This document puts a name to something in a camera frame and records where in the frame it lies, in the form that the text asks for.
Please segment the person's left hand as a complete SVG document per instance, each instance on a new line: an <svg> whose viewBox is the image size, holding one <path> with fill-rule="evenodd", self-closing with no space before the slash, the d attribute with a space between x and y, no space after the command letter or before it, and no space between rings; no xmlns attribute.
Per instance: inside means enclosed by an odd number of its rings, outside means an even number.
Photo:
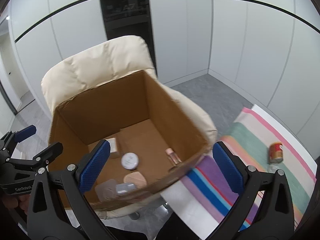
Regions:
<svg viewBox="0 0 320 240"><path fill-rule="evenodd" d="M21 196L9 196L5 194L1 197L1 200L7 209L14 209L19 207L24 211L26 215L28 214L29 199L29 194Z"/></svg>

